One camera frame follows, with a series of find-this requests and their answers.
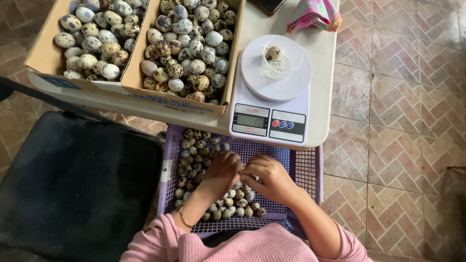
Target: sleeve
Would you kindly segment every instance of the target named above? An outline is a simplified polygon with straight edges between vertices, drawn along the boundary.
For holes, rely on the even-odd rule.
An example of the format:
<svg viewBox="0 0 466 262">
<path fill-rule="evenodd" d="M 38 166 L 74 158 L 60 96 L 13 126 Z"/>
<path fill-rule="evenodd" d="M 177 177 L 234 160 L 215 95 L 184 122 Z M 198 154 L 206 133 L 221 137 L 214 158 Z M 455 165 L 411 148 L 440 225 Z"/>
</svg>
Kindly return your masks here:
<svg viewBox="0 0 466 262">
<path fill-rule="evenodd" d="M 336 221 L 334 222 L 338 227 L 338 231 L 340 231 L 342 239 L 342 253 L 335 260 L 317 257 L 319 262 L 372 262 L 372 260 L 367 257 L 366 248 L 356 238 L 356 236 L 346 231 Z"/>
<path fill-rule="evenodd" d="M 178 239 L 186 232 L 175 225 L 170 214 L 162 214 L 139 231 L 128 245 L 121 262 L 171 262 L 178 259 Z"/>
</svg>

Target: person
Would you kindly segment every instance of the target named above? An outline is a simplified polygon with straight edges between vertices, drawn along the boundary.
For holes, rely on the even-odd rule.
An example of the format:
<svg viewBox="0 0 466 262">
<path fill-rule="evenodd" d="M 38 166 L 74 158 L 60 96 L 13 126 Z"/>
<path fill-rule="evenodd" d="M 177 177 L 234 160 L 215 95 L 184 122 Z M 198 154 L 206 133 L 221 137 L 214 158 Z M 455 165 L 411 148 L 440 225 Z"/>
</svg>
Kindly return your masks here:
<svg viewBox="0 0 466 262">
<path fill-rule="evenodd" d="M 240 156 L 233 152 L 218 154 L 181 211 L 160 215 L 147 232 L 138 232 L 120 261 L 372 261 L 357 238 L 329 218 L 295 184 L 280 162 L 256 154 L 241 171 L 243 164 L 239 160 Z M 262 182 L 251 175 L 262 178 Z M 240 231 L 213 248 L 206 247 L 196 234 L 190 233 L 190 225 L 196 224 L 238 179 L 263 197 L 293 210 L 310 248 L 278 223 L 254 231 Z"/>
</svg>

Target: scale platform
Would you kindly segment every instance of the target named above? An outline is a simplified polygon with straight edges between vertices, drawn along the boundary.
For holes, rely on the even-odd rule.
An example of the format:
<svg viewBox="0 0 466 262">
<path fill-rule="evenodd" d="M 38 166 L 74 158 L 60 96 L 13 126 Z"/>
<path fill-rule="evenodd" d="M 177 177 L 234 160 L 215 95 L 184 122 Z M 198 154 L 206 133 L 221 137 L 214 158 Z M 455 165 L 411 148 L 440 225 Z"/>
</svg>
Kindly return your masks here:
<svg viewBox="0 0 466 262">
<path fill-rule="evenodd" d="M 306 144 L 312 65 L 302 52 L 301 66 L 282 80 L 261 73 L 264 47 L 273 39 L 265 35 L 252 41 L 239 59 L 232 97 L 229 132 L 232 136 L 281 145 Z"/>
</svg>

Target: hand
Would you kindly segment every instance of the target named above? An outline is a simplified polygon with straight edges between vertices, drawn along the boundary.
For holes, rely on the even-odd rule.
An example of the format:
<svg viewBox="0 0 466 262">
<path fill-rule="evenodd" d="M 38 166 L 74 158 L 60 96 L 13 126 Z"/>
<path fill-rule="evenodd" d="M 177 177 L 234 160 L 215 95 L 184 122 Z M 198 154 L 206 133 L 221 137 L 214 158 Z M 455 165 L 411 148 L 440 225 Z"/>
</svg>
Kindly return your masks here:
<svg viewBox="0 0 466 262">
<path fill-rule="evenodd" d="M 262 178 L 263 182 L 257 182 L 250 175 Z M 240 172 L 240 179 L 262 196 L 291 209 L 304 193 L 307 195 L 304 189 L 295 184 L 280 162 L 259 153 L 248 161 L 245 169 Z"/>
<path fill-rule="evenodd" d="M 210 205 L 221 199 L 232 186 L 238 182 L 238 172 L 243 164 L 241 157 L 232 151 L 221 152 L 212 161 L 204 178 L 195 191 L 201 192 L 210 201 Z"/>
</svg>

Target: purple plastic basket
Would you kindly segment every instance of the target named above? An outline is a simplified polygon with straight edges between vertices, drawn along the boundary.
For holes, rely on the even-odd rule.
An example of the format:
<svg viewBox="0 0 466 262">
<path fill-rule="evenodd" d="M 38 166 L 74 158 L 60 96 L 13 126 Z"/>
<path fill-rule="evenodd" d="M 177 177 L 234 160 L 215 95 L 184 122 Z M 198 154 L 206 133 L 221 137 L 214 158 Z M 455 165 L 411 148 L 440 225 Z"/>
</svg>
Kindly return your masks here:
<svg viewBox="0 0 466 262">
<path fill-rule="evenodd" d="M 171 213 L 175 210 L 174 192 L 177 189 L 178 174 L 176 162 L 180 152 L 182 134 L 186 127 L 169 125 L 164 146 L 164 160 L 172 160 L 170 178 L 167 182 L 160 182 L 158 196 L 157 216 Z M 223 136 L 221 142 L 228 142 L 230 150 L 241 156 L 241 161 L 246 163 L 255 153 L 271 156 L 280 161 L 288 171 L 296 184 L 307 190 L 310 196 L 319 205 L 323 199 L 323 164 L 322 145 L 305 151 L 294 151 L 282 147 L 261 144 L 239 138 Z M 251 229 L 261 228 L 273 222 L 281 224 L 292 234 L 305 238 L 306 235 L 299 224 L 295 214 L 286 206 L 273 202 L 256 194 L 254 201 L 267 209 L 267 214 L 262 217 L 232 217 L 222 221 L 200 221 L 193 228 L 192 233 L 205 238 L 216 232 L 227 229 Z"/>
</svg>

